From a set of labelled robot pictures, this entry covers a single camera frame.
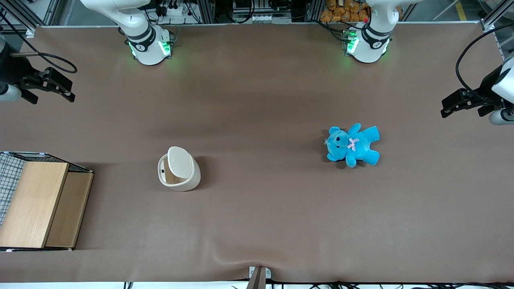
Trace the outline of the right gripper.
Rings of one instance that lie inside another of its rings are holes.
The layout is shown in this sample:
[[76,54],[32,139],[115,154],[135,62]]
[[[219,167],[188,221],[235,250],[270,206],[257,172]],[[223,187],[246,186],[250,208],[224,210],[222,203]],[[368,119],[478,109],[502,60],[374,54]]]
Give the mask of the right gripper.
[[3,35],[0,36],[0,82],[1,87],[14,85],[20,87],[21,97],[31,104],[37,104],[39,98],[30,90],[42,90],[59,94],[67,101],[75,102],[75,94],[71,92],[72,81],[52,67],[44,70],[46,86],[39,85],[38,71],[25,57],[13,57],[18,51],[9,44]]

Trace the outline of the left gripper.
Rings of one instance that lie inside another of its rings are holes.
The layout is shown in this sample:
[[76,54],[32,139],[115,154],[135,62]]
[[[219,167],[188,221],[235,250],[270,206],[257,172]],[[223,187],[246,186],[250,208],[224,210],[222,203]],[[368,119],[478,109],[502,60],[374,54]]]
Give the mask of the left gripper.
[[[509,104],[514,103],[514,57],[509,56],[503,64],[483,78],[478,88],[480,95],[492,101],[503,100]],[[442,100],[442,118],[446,118],[460,110],[478,108],[479,117],[484,117],[499,108],[492,104],[485,104],[466,89],[458,89]]]

